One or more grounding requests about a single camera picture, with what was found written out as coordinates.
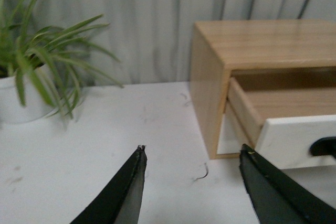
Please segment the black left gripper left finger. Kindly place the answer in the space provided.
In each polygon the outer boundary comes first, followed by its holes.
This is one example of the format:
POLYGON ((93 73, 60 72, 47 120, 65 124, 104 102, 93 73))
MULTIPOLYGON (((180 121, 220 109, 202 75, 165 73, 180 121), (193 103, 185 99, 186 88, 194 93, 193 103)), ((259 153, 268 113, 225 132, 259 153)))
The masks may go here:
POLYGON ((72 223, 138 223, 146 163, 145 146, 139 145, 72 223))

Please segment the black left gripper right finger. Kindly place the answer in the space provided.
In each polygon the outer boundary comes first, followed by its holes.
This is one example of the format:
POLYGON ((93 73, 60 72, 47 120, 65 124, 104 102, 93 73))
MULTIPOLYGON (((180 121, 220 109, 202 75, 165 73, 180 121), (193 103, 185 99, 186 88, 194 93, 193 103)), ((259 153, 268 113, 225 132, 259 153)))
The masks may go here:
POLYGON ((260 223, 335 223, 335 208, 243 144, 239 170, 260 223))

